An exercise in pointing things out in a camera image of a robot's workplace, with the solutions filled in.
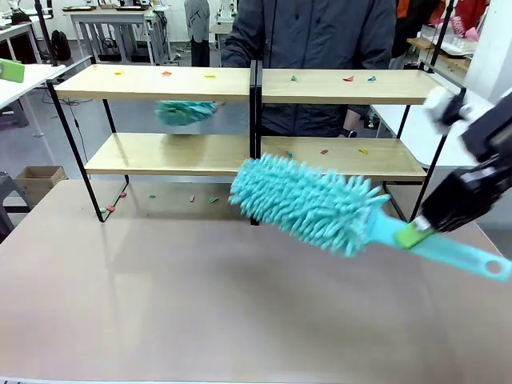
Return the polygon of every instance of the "gray chair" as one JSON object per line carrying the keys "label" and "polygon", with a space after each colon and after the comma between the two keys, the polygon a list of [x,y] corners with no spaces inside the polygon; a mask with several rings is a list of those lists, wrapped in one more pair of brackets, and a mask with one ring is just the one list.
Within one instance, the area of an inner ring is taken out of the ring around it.
{"label": "gray chair", "polygon": [[[11,193],[16,192],[23,199],[26,206],[4,206],[3,201]],[[0,234],[8,235],[14,229],[14,224],[9,218],[9,212],[30,212],[34,206],[26,199],[14,180],[5,172],[0,172]]]}

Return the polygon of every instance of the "black bag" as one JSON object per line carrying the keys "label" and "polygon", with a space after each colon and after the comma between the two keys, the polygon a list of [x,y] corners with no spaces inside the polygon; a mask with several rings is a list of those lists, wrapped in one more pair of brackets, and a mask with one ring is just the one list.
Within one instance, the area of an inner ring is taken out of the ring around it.
{"label": "black bag", "polygon": [[60,30],[54,30],[51,34],[51,46],[55,52],[55,57],[60,62],[71,58],[71,48],[67,41],[67,36]]}

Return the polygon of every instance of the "white pillar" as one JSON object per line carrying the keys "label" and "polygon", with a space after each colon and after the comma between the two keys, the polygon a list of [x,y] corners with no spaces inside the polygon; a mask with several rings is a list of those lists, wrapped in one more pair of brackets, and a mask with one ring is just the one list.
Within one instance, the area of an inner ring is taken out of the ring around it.
{"label": "white pillar", "polygon": [[512,1],[491,0],[465,85],[490,102],[512,88]]}

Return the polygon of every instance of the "jacket zipper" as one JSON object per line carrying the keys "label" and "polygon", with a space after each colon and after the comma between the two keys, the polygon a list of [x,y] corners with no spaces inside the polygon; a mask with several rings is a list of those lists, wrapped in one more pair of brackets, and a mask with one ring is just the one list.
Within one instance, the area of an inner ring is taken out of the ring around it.
{"label": "jacket zipper", "polygon": [[[304,53],[302,54],[301,70],[304,69],[304,63],[306,62],[307,47],[310,44],[311,23],[313,22],[314,2],[315,2],[315,0],[313,0],[311,3],[310,23],[307,27],[306,44],[304,46]],[[299,107],[299,104],[294,105],[294,119],[293,119],[293,125],[292,125],[294,134],[296,134],[295,125],[297,124],[298,107]]]}

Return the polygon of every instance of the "turquoise microfiber duster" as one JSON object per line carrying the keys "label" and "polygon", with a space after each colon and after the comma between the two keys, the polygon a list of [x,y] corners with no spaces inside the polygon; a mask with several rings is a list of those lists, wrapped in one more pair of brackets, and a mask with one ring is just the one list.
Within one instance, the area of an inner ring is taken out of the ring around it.
{"label": "turquoise microfiber duster", "polygon": [[[388,195],[370,189],[362,176],[348,180],[329,170],[298,166],[295,161],[264,154],[261,160],[246,160],[231,186],[231,204],[242,214],[264,224],[279,226],[312,246],[333,254],[354,256],[369,242],[402,249],[395,234],[408,224],[384,214],[381,205]],[[512,262],[432,234],[410,250],[500,282],[509,279]]]}
{"label": "turquoise microfiber duster", "polygon": [[188,126],[213,116],[215,102],[160,102],[157,116],[167,126]]}

